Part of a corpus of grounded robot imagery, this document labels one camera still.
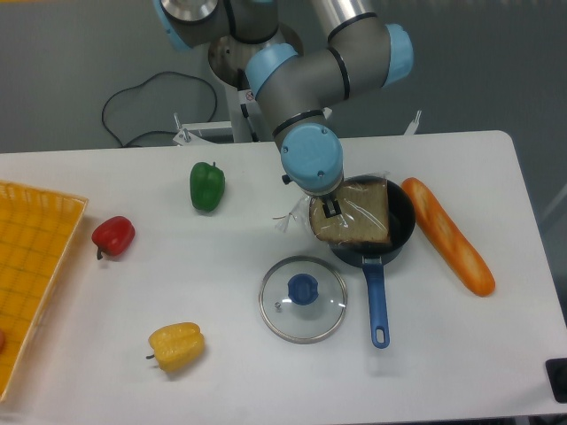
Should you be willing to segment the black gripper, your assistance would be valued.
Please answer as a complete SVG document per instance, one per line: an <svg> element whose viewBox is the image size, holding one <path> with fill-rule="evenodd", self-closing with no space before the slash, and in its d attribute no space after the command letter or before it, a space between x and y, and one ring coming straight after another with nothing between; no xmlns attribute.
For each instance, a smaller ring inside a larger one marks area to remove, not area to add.
<svg viewBox="0 0 567 425"><path fill-rule="evenodd" d="M296 184L305 194L311 197L322 198L322 208L326 218L334 217L335 215L341 214L340 204L336 198L333 200L329 197L333 197L333 193L338 189L342 183L342 179L338 179L331 186L324 189L311 190L302 188L297 182L295 182L288 174L283 174L282 182L284 185L289 185L291 183Z"/></svg>

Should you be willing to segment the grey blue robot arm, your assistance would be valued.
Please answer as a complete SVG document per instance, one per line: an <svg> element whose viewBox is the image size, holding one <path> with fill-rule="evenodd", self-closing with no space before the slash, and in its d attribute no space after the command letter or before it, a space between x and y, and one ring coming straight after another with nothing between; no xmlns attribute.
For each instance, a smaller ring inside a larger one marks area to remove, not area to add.
<svg viewBox="0 0 567 425"><path fill-rule="evenodd" d="M343 151L325 108L409 75L408 33L384 24L369 1L314 1L327 36L323 50L302 55L284 38L275 1L156 1L176 48L226 40L232 68L252 92L274 138L283 180L319 197L328 217L344 179Z"/></svg>

